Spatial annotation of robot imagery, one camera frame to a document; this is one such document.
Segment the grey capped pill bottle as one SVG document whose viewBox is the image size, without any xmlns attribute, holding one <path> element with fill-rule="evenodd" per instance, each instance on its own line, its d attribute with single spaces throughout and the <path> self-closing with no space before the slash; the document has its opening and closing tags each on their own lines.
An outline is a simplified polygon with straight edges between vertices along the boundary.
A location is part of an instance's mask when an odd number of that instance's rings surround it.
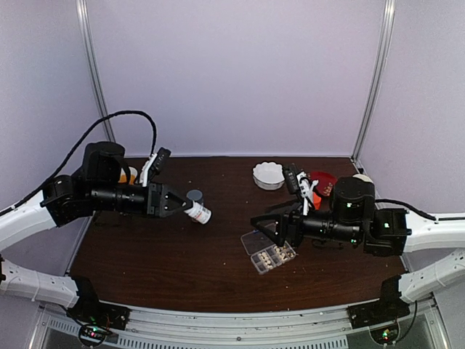
<svg viewBox="0 0 465 349">
<path fill-rule="evenodd" d="M 186 197 L 192 201 L 196 201 L 199 204 L 203 205 L 203 192 L 197 189 L 189 190 L 186 194 Z"/>
</svg>

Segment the orange pill bottle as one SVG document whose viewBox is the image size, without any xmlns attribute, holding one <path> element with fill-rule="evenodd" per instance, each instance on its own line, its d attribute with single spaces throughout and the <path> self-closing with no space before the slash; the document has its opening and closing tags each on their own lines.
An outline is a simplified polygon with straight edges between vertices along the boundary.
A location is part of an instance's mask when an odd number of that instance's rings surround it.
<svg viewBox="0 0 465 349">
<path fill-rule="evenodd" d="M 322 198 L 319 197 L 318 194 L 313 193 L 312 202 L 313 202 L 313 206 L 315 207 L 316 210 L 320 209 L 321 201 L 322 201 Z"/>
</svg>

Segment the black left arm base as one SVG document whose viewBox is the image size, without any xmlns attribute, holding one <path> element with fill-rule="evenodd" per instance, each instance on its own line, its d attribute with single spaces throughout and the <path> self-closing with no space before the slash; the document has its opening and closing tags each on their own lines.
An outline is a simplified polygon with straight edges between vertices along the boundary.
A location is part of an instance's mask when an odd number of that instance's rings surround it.
<svg viewBox="0 0 465 349">
<path fill-rule="evenodd" d="M 85 348 L 95 348 L 114 335 L 113 329 L 125 330 L 130 309 L 122 305 L 101 302 L 91 281 L 82 276 L 72 276 L 78 300 L 65 308 L 68 317 L 78 324 L 78 340 Z"/>
</svg>

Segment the clear plastic pill organizer box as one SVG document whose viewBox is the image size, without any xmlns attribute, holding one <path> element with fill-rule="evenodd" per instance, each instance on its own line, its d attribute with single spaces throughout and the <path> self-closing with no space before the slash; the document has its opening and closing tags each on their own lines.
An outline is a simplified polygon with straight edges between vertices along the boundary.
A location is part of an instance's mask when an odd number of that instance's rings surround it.
<svg viewBox="0 0 465 349">
<path fill-rule="evenodd" d="M 278 246 L 258 230 L 242 235 L 240 240 L 259 275 L 264 275 L 296 257 L 294 249 L 287 242 Z"/>
</svg>

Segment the small white capped bottle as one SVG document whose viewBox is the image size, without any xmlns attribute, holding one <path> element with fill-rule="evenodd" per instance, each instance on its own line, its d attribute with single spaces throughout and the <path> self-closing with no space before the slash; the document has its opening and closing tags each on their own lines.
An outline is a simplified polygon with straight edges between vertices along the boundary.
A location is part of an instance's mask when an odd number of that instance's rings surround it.
<svg viewBox="0 0 465 349">
<path fill-rule="evenodd" d="M 192 207 L 185 210 L 185 213 L 194 221 L 205 225 L 211 219 L 211 211 L 199 204 L 197 201 L 192 202 Z"/>
</svg>

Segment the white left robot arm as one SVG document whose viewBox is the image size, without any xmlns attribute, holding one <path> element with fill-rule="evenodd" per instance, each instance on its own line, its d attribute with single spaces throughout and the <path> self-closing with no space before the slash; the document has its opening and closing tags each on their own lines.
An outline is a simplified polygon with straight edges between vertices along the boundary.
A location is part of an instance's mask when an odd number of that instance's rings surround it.
<svg viewBox="0 0 465 349">
<path fill-rule="evenodd" d="M 1 248 L 97 211 L 155 218 L 178 212 L 195 216 L 197 203 L 166 185 L 149 181 L 160 172 L 170 155 L 168 150 L 162 148 L 149 158 L 140 184 L 130 183 L 124 154 L 124 147 L 117 143 L 88 144 L 82 165 L 72 175 L 52 175 L 37 193 L 1 216 Z M 88 279 L 40 273 L 6 259 L 1 259 L 1 293 L 76 308 L 89 323 L 97 323 L 105 315 Z"/>
</svg>

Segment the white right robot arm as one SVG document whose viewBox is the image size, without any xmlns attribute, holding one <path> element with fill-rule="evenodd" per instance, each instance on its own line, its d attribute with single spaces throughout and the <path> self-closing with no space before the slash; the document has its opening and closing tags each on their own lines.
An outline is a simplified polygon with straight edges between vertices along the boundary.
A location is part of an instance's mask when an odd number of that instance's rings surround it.
<svg viewBox="0 0 465 349">
<path fill-rule="evenodd" d="M 303 203 L 276 206 L 251 218 L 251 225 L 278 246 L 298 247 L 309 238 L 362 246 L 366 254 L 376 257 L 453 248 L 454 253 L 438 262 L 383 282 L 372 313 L 377 320 L 387 321 L 400 303 L 413 303 L 464 276 L 464 215 L 427 214 L 391 199 L 386 201 L 387 208 L 378 209 L 379 202 L 373 181 L 356 174 L 336 181 L 326 212 Z"/>
</svg>

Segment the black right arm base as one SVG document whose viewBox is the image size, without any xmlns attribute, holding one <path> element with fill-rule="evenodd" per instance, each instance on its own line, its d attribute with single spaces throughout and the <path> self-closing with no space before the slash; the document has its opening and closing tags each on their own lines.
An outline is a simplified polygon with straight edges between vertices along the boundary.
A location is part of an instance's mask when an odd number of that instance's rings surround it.
<svg viewBox="0 0 465 349">
<path fill-rule="evenodd" d="M 378 300 L 347 308 L 353 329 L 394 321 L 410 314 L 410 305 L 401 300 L 400 279 L 401 276 L 393 276 L 383 281 Z"/>
</svg>

